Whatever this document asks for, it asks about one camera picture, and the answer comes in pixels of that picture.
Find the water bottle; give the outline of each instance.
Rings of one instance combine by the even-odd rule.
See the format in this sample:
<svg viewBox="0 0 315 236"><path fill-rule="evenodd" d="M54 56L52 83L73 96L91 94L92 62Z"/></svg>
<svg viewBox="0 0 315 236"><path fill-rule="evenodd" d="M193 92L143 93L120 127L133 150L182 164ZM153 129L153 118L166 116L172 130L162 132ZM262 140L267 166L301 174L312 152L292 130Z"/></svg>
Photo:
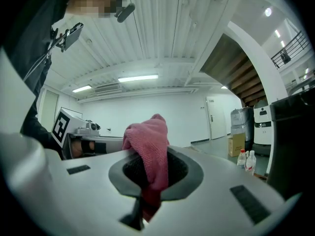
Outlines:
<svg viewBox="0 0 315 236"><path fill-rule="evenodd" d="M241 149L241 153L239 154L239 156L237 158L237 165L239 167L241 167L242 169L244 169L245 168L245 164L246 164L245 150Z"/></svg>
<svg viewBox="0 0 315 236"><path fill-rule="evenodd" d="M245 171L249 172L253 176L255 171L255 165L256 165L255 151L251 150L250 156L247 158L246 161Z"/></svg>

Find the gray floor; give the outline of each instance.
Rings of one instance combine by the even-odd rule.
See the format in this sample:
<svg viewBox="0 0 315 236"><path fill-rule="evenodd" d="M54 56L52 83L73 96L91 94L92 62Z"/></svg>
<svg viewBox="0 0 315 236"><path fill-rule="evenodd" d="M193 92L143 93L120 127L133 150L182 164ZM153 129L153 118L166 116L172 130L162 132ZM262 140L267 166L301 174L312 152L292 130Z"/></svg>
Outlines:
<svg viewBox="0 0 315 236"><path fill-rule="evenodd" d="M210 140L207 142L196 143L196 144L193 144L193 146L206 154L222 157L235 164L237 163L237 156L231 157L227 153L227 149L228 149L227 136ZM256 157L255 173L264 175L267 171L269 157L260 156L260 155L255 155L255 157Z"/></svg>

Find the cardboard box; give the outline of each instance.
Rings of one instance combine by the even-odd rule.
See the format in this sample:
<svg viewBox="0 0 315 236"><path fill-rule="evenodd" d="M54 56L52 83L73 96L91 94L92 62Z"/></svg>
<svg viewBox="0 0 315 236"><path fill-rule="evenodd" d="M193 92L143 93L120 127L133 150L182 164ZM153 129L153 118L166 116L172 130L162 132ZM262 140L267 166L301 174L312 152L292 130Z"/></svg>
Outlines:
<svg viewBox="0 0 315 236"><path fill-rule="evenodd" d="M245 133L228 137L228 154L230 156L238 156L242 148L245 148Z"/></svg>

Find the black metal railing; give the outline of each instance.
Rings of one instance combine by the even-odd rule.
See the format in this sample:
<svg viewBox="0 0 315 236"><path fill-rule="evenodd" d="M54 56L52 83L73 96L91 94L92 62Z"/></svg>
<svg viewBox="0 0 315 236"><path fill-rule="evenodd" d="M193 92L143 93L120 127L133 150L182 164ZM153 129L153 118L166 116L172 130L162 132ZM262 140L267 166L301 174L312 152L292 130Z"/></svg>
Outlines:
<svg viewBox="0 0 315 236"><path fill-rule="evenodd" d="M283 65L291 61L292 58L297 56L303 51L310 42L300 31L285 47L278 51L272 58L272 62L276 68L279 69Z"/></svg>

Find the fluorescent light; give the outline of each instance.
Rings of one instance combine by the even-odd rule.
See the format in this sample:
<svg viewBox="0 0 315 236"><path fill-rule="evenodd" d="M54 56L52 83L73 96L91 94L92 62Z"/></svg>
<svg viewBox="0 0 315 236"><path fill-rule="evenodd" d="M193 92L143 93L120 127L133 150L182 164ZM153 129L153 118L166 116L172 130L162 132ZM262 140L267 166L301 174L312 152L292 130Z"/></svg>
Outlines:
<svg viewBox="0 0 315 236"><path fill-rule="evenodd" d="M281 37L280 33L278 32L278 30L275 30L275 33L277 35L277 37Z"/></svg>
<svg viewBox="0 0 315 236"><path fill-rule="evenodd" d="M80 92L80 91L83 91L83 90L86 90L86 89L91 89L91 88L92 88L91 86L85 86L85 87L82 87L82 88L75 89L72 92Z"/></svg>
<svg viewBox="0 0 315 236"><path fill-rule="evenodd" d="M119 78L119 82L127 82L127 81L141 81L141 80L152 80L157 79L158 75L145 75L145 76L136 76L136 77L127 77L127 78Z"/></svg>
<svg viewBox="0 0 315 236"><path fill-rule="evenodd" d="M266 15L267 17L269 17L269 16L271 15L271 13L272 13L272 10L271 10L270 8L267 8L267 9L265 10L265 15Z"/></svg>

